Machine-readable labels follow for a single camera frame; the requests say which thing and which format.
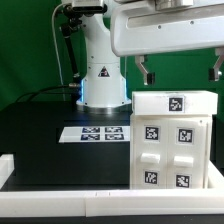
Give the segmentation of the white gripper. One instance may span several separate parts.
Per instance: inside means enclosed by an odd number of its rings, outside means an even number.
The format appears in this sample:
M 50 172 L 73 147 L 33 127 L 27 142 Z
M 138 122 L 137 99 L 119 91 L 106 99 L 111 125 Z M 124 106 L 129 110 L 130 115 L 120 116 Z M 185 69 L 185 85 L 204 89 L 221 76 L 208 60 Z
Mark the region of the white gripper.
M 209 80 L 218 81 L 224 63 L 224 0 L 140 0 L 114 9 L 111 45 L 118 56 L 136 56 L 145 85 L 155 73 L 144 65 L 147 54 L 216 48 Z

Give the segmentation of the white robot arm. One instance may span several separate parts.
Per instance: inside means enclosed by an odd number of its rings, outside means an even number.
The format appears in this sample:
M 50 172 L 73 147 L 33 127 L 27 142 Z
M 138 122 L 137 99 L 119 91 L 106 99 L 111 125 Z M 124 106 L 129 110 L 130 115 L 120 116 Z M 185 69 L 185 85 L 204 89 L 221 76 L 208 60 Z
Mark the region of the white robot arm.
M 214 48 L 218 55 L 209 78 L 217 80 L 224 62 L 224 0 L 61 0 L 65 32 L 82 29 L 87 74 L 80 77 L 77 105 L 113 112 L 130 104 L 120 58 L 133 56 L 146 85 L 155 75 L 144 67 L 149 54 Z

